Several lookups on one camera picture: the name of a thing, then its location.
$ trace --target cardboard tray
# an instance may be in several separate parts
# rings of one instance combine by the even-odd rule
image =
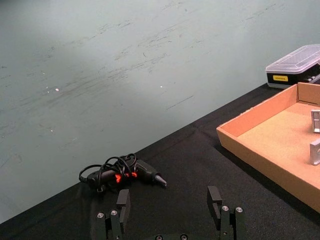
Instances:
[[[320,85],[298,83],[216,130],[221,145],[320,213],[320,165],[310,163]]]

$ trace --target clear plastic lid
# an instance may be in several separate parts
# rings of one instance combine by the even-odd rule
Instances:
[[[306,45],[265,68],[267,73],[300,74],[320,61],[320,44]]]

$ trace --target black cloth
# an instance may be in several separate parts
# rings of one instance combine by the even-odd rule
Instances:
[[[131,198],[126,239],[173,233],[217,239],[207,207],[207,186],[217,186],[229,206],[243,207],[248,240],[319,240],[320,215],[222,148],[216,133],[217,126],[279,91],[258,87],[139,151],[168,188],[138,181],[126,187]],[[97,213],[114,207],[117,197],[78,183],[1,224],[0,239],[92,239]]]

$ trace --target black cord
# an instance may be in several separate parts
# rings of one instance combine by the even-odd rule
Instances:
[[[109,163],[111,160],[116,160],[115,163],[111,164]],[[88,181],[88,179],[86,177],[83,177],[82,174],[91,168],[96,168],[99,167],[99,173],[98,173],[98,188],[101,188],[101,175],[104,171],[107,170],[113,170],[115,171],[117,174],[121,174],[121,179],[124,179],[126,177],[126,174],[128,174],[129,177],[132,176],[132,171],[131,171],[131,167],[137,162],[137,157],[134,153],[130,153],[128,155],[122,155],[122,156],[112,156],[110,158],[108,158],[104,164],[94,164],[94,165],[90,165],[85,167],[84,169],[82,169],[79,173],[79,180],[82,183],[86,183]]]

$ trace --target yellow label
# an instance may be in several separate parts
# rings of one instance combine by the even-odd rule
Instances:
[[[273,80],[280,82],[288,82],[288,76],[273,75]]]

